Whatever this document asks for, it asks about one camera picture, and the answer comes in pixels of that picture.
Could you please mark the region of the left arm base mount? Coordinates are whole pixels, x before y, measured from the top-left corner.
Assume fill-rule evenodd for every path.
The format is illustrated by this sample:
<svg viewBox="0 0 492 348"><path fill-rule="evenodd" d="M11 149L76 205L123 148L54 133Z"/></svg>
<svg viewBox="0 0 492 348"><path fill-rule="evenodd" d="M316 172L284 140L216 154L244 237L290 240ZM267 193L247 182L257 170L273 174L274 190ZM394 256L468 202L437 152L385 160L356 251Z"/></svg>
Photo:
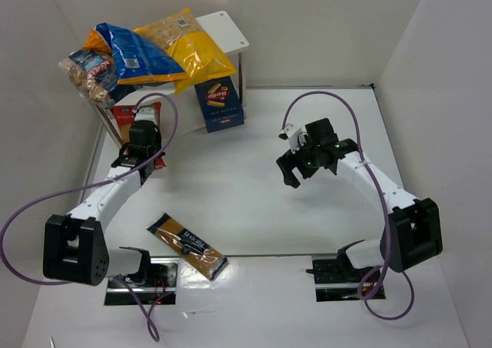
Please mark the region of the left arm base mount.
<svg viewBox="0 0 492 348"><path fill-rule="evenodd" d="M121 247L109 256L104 305L175 304L178 258L152 256L136 247Z"/></svg>

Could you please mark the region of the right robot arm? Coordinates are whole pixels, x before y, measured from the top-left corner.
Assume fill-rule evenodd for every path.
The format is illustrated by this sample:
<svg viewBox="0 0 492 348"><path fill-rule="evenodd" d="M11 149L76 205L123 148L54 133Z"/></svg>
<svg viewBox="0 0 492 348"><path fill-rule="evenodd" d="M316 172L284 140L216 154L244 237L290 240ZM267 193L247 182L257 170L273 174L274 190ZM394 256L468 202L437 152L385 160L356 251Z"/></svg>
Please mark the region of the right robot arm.
<svg viewBox="0 0 492 348"><path fill-rule="evenodd" d="M337 252L341 273L380 267L384 263L394 272L402 273L442 253L437 204L430 198L418 199L372 162L362 159L357 143L350 138L339 139L328 119L307 124L305 128L286 124L279 137L289 143L288 150L276 161L286 185L299 187L295 170L308 179L323 168L351 184L388 218L380 239L359 240Z"/></svg>

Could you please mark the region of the black La Sicilia spaghetti pack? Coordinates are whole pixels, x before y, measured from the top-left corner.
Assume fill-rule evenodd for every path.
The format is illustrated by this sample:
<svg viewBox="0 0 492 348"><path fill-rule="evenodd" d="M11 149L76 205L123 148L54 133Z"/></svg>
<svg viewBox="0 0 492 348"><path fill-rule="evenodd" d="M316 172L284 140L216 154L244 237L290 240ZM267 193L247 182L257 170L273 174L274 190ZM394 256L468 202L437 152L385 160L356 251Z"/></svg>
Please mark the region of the black La Sicilia spaghetti pack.
<svg viewBox="0 0 492 348"><path fill-rule="evenodd" d="M226 256L166 213L147 231L167 244L209 281L213 281L228 265Z"/></svg>

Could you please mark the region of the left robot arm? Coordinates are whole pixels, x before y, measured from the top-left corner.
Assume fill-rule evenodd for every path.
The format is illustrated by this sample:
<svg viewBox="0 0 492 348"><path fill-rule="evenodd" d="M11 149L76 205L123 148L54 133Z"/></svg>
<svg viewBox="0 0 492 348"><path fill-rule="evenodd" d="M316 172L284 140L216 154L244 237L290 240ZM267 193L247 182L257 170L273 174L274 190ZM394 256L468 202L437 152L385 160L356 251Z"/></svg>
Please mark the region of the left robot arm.
<svg viewBox="0 0 492 348"><path fill-rule="evenodd" d="M155 170L161 133L153 120L134 121L108 172L108 183L95 189L66 215L45 223L43 275L50 279L99 285L106 277L129 276L142 282L148 275L148 251L136 247L109 250L105 231L125 202Z"/></svg>

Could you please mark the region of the red spaghetti pack with barcode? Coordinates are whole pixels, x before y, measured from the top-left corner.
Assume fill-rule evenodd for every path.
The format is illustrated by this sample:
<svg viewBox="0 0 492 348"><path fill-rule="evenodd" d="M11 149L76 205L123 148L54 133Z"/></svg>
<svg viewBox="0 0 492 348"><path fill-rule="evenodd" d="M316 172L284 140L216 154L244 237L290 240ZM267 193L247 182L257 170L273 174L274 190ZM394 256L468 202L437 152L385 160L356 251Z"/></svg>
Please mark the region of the red spaghetti pack with barcode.
<svg viewBox="0 0 492 348"><path fill-rule="evenodd" d="M161 102L160 101L155 101L150 104L150 107L153 109L154 114L155 114L155 121L156 125L158 128L161 128ZM165 160L164 160L164 155L160 156L155 160L155 169L156 170L161 170L166 167Z"/></svg>

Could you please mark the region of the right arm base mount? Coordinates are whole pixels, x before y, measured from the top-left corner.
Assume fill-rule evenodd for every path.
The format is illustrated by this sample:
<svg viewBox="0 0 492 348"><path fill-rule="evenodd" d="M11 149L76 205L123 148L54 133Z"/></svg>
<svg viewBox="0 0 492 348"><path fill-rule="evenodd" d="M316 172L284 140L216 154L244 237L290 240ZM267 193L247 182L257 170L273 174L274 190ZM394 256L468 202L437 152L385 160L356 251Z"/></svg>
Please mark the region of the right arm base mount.
<svg viewBox="0 0 492 348"><path fill-rule="evenodd" d="M357 289L370 267L342 271L335 257L312 257L306 273L314 279L317 302L359 300Z"/></svg>

